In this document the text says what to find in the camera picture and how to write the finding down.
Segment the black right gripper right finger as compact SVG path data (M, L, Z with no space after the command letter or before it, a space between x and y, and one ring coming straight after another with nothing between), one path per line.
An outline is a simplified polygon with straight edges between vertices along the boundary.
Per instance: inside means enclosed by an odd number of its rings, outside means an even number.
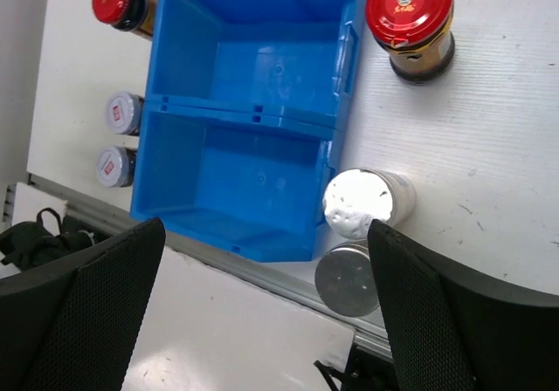
M556 390L558 297L476 271L375 220L370 262L402 390Z

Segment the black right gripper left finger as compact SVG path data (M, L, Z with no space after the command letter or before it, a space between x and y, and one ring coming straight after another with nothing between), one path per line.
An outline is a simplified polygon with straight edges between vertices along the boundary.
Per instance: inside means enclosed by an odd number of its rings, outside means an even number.
M119 390L166 232L152 218L1 280L3 390Z

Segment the silver lid blue-striped shaker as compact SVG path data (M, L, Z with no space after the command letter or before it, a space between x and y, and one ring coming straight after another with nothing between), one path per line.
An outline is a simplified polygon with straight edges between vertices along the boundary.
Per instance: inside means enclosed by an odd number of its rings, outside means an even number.
M320 259L314 283L322 302L344 317L368 316L379 307L365 240L335 246Z

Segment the silver lid white shaker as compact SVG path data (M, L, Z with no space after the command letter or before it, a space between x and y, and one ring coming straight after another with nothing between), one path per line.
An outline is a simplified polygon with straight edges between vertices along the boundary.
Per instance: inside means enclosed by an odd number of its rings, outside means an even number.
M352 168L328 183L322 208L335 233L348 240L363 240L374 220L390 226L403 222L415 208L416 198L412 182L402 175Z

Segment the white lid spice jar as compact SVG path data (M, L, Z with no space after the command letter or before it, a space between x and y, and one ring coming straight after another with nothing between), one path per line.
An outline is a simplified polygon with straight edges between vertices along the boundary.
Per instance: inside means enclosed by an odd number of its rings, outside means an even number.
M96 174L101 185L108 188L130 187L134 181L137 151L118 146L105 147L99 154Z
M141 116L144 98L126 91L114 93L105 107L107 127L120 135L138 136L141 129Z

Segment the red lid dark sauce jar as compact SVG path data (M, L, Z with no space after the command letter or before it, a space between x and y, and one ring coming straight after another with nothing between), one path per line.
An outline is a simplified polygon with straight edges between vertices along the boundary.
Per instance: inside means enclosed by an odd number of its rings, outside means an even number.
M98 21L122 32L152 40L157 0L92 0Z

